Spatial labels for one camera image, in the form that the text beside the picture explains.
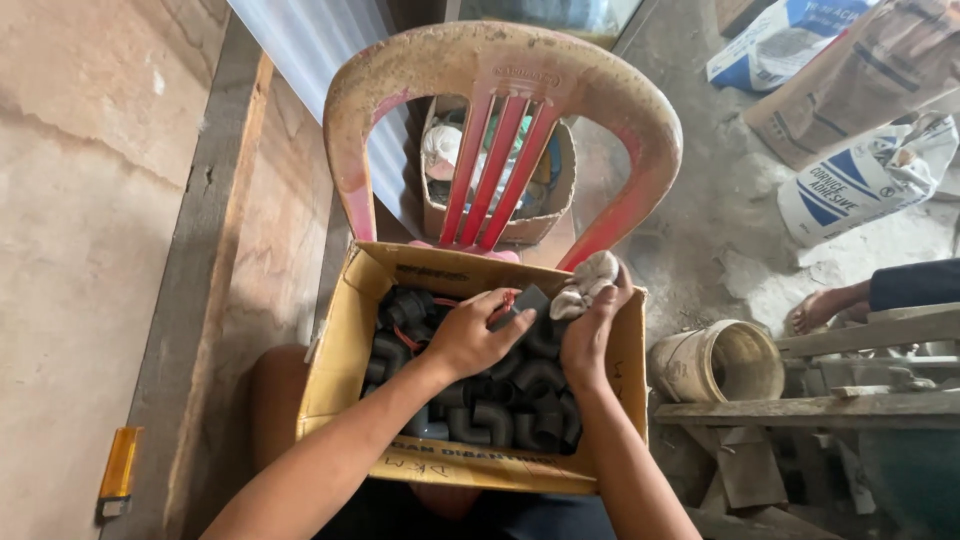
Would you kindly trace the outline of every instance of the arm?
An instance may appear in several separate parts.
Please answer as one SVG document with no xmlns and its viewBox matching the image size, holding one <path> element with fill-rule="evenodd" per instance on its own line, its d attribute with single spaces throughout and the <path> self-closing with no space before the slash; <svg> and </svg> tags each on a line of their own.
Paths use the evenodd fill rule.
<svg viewBox="0 0 960 540">
<path fill-rule="evenodd" d="M 502 303 L 504 290 L 477 295 L 451 311 L 420 356 L 257 475 L 203 538 L 306 539 L 316 534 L 360 487 L 414 413 L 449 384 L 492 366 L 533 324 L 536 313 L 528 310 L 500 331 L 487 330 L 487 318 Z"/>
<path fill-rule="evenodd" d="M 604 367 L 614 315 L 633 296 L 620 264 L 616 287 L 607 287 L 564 334 L 561 362 L 594 455 L 600 497 L 620 539 L 686 540 L 700 534 L 613 394 Z"/>
</svg>

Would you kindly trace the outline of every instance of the plastic chair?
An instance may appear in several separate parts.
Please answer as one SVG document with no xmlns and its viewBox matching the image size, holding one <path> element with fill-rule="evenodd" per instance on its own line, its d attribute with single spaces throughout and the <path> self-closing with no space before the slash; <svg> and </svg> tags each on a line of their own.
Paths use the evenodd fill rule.
<svg viewBox="0 0 960 540">
<path fill-rule="evenodd" d="M 623 141 L 631 161 L 629 180 L 564 256 L 558 265 L 562 270 L 610 248 L 639 225 L 680 168 L 683 136 L 677 114 L 646 77 L 611 53 L 521 24 L 468 21 L 420 27 L 358 53 L 337 71 L 326 97 L 326 154 L 356 238 L 376 240 L 367 165 L 373 125 L 401 103 L 440 94 L 460 94 L 469 107 L 438 247 L 503 257 L 493 246 L 562 116 L 579 114 L 607 128 Z M 470 178 L 494 98 L 503 98 L 499 120 L 465 220 Z M 483 230 L 528 107 L 533 120 Z"/>
</svg>

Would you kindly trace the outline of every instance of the dirty bucket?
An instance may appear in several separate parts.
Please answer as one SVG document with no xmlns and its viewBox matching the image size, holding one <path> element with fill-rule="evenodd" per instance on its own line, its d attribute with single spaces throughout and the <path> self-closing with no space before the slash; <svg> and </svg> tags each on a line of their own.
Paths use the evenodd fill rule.
<svg viewBox="0 0 960 540">
<path fill-rule="evenodd" d="M 783 393 L 783 363 L 773 339 L 742 321 L 665 337 L 651 351 L 660 385 L 677 402 L 775 400 Z"/>
</svg>

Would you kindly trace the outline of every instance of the forearm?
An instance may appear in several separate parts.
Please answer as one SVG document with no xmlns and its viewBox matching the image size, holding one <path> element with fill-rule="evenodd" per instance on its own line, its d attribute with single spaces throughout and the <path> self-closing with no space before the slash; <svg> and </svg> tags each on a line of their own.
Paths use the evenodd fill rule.
<svg viewBox="0 0 960 540">
<path fill-rule="evenodd" d="M 400 429 L 451 383 L 414 359 L 303 438 L 228 504 L 204 538 L 310 538 L 349 500 Z"/>
<path fill-rule="evenodd" d="M 630 422 L 610 384 L 599 375 L 574 384 L 592 450 L 600 496 L 617 538 L 699 539 L 666 477 Z"/>
</svg>

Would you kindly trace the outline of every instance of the cardboard box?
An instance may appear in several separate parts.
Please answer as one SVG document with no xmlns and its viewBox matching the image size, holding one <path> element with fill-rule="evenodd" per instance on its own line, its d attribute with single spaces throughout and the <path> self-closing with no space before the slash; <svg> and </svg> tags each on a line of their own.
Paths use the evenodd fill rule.
<svg viewBox="0 0 960 540">
<path fill-rule="evenodd" d="M 430 126 L 430 122 L 437 114 L 444 114 L 454 109 L 461 109 L 467 106 L 467 100 L 459 96 L 438 96 L 430 104 L 430 110 L 426 114 L 424 126 Z M 544 203 L 546 214 L 528 219 L 517 219 L 507 222 L 506 229 L 500 236 L 501 242 L 516 244 L 533 245 L 539 243 L 547 233 L 553 229 L 553 226 L 560 221 L 564 212 L 570 209 L 570 202 L 573 201 L 573 185 L 576 182 L 577 156 L 573 150 L 573 138 L 570 136 L 570 129 L 563 122 L 558 122 L 553 133 L 560 142 L 560 176 L 557 178 L 557 185 L 550 192 L 549 197 Z M 423 136 L 420 137 L 420 147 L 422 148 Z M 446 205 L 441 205 L 430 201 L 429 191 L 427 190 L 427 176 L 423 172 L 426 166 L 423 162 L 423 153 L 420 154 L 420 180 L 423 187 L 423 230 L 428 238 L 439 239 L 440 231 L 444 226 L 444 215 L 446 214 Z M 490 217 L 484 220 L 480 227 L 480 234 L 487 229 L 490 224 Z"/>
<path fill-rule="evenodd" d="M 370 359 L 377 307 L 394 284 L 470 297 L 501 286 L 536 284 L 556 295 L 570 274 L 459 252 L 381 242 L 355 242 L 337 281 L 324 330 L 308 353 L 310 375 L 300 404 L 297 438 L 355 404 Z M 636 295 L 613 321 L 607 375 L 640 435 L 647 436 L 644 302 Z M 595 493 L 591 452 L 581 441 L 574 455 L 496 450 L 398 435 L 370 476 L 446 485 Z"/>
</svg>

